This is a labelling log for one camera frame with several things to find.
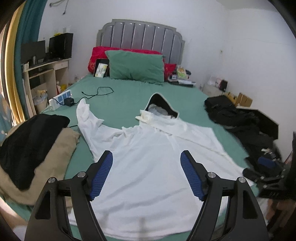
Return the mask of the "white hooded garment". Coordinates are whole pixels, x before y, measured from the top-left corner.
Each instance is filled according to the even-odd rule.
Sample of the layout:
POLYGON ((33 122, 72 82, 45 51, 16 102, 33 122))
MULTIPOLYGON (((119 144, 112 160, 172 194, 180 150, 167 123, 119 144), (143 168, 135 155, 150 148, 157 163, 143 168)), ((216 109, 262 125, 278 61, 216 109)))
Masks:
POLYGON ((186 240, 201 210, 181 167, 188 150, 197 162, 225 179, 236 179, 247 153, 227 132, 162 114, 155 105, 136 109, 138 124, 112 128, 86 101, 76 109, 78 127, 93 158, 105 150, 113 162, 91 206, 108 240, 186 240))

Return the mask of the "black clothes pile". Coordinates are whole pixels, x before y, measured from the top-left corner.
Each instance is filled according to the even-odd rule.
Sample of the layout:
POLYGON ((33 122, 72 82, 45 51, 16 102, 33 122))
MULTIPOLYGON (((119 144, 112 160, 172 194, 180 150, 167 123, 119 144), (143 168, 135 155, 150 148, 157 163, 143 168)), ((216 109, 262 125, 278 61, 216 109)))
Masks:
POLYGON ((205 110, 211 121, 224 127, 243 145, 252 159, 263 155, 262 149, 271 149, 277 158, 280 151, 275 144, 278 124, 257 109, 237 108, 226 96, 208 97, 205 110))

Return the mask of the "beige folded garment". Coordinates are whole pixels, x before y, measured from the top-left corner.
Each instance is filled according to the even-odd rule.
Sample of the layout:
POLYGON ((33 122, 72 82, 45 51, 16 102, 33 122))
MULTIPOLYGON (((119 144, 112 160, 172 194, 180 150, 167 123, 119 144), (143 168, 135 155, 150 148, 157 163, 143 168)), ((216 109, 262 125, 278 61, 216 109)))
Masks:
POLYGON ((44 185, 50 177, 63 180, 71 157, 79 143, 80 134, 64 128, 57 137, 45 160, 35 169, 35 176, 28 190, 19 190, 1 169, 1 194, 16 203, 35 205, 44 185))

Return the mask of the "black folded garment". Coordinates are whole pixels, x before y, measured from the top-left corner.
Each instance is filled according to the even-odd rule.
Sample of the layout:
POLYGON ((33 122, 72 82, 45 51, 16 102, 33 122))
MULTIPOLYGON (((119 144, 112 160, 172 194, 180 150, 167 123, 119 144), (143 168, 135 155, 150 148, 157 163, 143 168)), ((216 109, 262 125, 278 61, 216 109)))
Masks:
POLYGON ((45 160, 70 119, 62 115, 38 114, 22 123, 1 145, 1 167, 14 185, 27 190, 35 169, 45 160))

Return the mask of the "cardboard box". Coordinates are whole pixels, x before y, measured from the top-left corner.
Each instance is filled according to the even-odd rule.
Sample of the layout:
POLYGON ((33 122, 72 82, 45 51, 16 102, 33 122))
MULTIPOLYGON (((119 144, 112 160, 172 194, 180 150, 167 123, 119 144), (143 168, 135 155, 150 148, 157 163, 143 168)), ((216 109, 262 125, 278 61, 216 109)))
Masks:
POLYGON ((243 106, 247 108, 251 107, 252 99, 245 94, 239 93, 238 96, 235 96, 229 92, 226 96, 235 106, 243 106))

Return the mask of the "white bedside table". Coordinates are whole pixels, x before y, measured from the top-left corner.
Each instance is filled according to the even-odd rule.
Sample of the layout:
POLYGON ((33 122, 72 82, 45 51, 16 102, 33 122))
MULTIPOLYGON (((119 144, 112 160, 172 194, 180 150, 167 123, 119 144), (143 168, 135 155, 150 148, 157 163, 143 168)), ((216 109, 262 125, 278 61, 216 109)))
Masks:
POLYGON ((210 79, 204 84, 202 92, 208 97, 220 96, 226 92, 228 81, 211 76, 210 79))

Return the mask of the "white blue power strip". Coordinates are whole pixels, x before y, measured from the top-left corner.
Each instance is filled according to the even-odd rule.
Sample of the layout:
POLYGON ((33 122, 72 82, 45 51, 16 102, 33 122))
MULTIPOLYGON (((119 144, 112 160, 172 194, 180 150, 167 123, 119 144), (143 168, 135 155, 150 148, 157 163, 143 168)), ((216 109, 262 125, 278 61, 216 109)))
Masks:
POLYGON ((72 92, 71 90, 65 90, 64 92, 62 92, 61 94, 51 98, 49 100, 49 105, 52 111, 57 110, 60 106, 64 106, 64 100, 66 98, 71 98, 72 97, 72 92))

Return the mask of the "green bed sheet mattress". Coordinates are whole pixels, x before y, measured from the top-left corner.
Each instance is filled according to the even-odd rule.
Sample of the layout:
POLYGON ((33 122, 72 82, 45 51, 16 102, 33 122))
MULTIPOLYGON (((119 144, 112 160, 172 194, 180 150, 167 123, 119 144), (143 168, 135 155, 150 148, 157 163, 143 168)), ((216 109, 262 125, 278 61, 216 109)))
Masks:
MULTIPOLYGON (((149 98, 154 93, 161 93, 172 108, 179 112, 180 118, 186 122, 212 128, 217 139, 222 144, 224 150, 241 168, 248 167, 245 158, 248 156, 240 142, 236 140, 222 126, 215 124, 208 117, 204 108, 204 101, 208 96, 198 88, 182 87, 164 83, 163 85, 150 84, 133 80, 112 80, 110 78, 99 79, 87 75, 70 87, 72 95, 76 100, 81 99, 82 91, 86 94, 95 94, 99 86, 108 86, 114 93, 106 96, 96 96, 86 102, 90 104, 90 110, 98 117, 102 118, 105 125, 112 128, 129 128, 138 125, 135 116, 144 109, 149 98)), ((70 126, 77 124, 76 105, 72 107, 61 106, 56 111, 52 111, 48 106, 43 113, 57 114, 69 117, 70 126)), ((69 163, 66 178, 73 177, 74 174, 87 169, 92 163, 92 154, 84 140, 79 138, 79 144, 69 163)), ((25 221, 28 221, 33 210, 32 206, 22 205, 8 200, 1 195, 7 205, 25 221)))

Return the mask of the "light wooden desk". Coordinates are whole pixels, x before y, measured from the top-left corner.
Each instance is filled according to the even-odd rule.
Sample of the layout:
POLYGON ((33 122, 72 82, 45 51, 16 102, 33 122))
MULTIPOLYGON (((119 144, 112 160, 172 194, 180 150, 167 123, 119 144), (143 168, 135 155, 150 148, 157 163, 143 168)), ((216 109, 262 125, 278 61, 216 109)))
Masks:
POLYGON ((24 65, 23 86, 29 117, 36 115, 33 97, 38 90, 46 90, 48 99, 58 95, 58 87, 69 87, 69 59, 45 62, 30 67, 24 65))

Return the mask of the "black monitor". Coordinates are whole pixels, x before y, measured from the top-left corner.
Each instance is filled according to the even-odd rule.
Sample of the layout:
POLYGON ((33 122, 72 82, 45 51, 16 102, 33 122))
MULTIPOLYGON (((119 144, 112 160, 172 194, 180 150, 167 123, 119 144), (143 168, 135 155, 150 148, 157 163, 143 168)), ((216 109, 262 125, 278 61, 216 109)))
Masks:
POLYGON ((34 56, 37 60, 44 59, 46 57, 45 40, 29 42, 21 45, 22 64, 32 61, 34 56))

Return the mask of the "green pillow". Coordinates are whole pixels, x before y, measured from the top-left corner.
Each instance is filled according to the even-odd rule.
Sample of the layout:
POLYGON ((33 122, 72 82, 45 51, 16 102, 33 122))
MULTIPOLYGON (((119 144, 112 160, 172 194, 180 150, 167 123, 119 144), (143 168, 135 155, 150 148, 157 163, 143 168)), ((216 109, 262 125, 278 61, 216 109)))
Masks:
POLYGON ((164 60, 161 54, 145 54, 124 50, 105 52, 109 60, 109 75, 112 79, 135 80, 162 84, 164 60))

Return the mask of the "black speaker box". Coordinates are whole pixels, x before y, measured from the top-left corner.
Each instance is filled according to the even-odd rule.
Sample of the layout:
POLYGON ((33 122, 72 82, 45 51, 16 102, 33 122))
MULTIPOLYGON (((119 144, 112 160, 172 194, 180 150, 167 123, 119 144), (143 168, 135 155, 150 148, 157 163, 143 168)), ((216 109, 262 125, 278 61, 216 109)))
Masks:
POLYGON ((68 59, 72 57, 73 33, 63 33, 49 39, 49 58, 68 59))

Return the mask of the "grey padded headboard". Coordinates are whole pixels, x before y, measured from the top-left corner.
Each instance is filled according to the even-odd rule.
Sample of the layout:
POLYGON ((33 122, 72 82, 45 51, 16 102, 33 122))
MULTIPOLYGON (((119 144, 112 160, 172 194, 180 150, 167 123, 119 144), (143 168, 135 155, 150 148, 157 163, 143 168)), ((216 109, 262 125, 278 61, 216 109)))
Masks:
POLYGON ((165 63, 182 63, 185 41, 177 29, 136 20, 113 19, 98 31, 96 46, 157 51, 165 63))

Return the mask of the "teal curtain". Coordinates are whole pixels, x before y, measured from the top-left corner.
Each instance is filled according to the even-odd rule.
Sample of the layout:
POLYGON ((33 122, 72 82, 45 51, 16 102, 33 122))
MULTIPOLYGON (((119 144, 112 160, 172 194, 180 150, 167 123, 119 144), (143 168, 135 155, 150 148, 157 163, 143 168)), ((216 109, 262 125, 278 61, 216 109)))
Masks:
POLYGON ((22 60, 24 48, 37 42, 39 37, 40 25, 44 13, 46 0, 25 1, 16 31, 15 51, 14 51, 14 74, 16 90, 20 100, 23 118, 29 118, 29 111, 26 104, 25 84, 23 82, 23 67, 26 60, 22 60))

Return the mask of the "yellow window frame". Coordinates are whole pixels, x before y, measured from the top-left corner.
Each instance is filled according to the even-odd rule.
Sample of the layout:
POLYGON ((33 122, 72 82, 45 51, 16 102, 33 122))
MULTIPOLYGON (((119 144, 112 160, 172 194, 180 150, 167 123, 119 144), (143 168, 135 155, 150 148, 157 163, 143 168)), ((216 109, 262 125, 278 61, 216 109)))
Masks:
POLYGON ((14 12, 11 23, 8 28, 8 35, 6 39, 6 50, 4 53, 4 71, 6 79, 6 91, 8 94, 8 100, 13 116, 14 122, 18 125, 25 121, 25 115, 21 106, 19 94, 16 87, 16 79, 14 72, 14 57, 15 57, 15 43, 18 25, 20 22, 21 14, 25 4, 21 4, 20 7, 14 12))

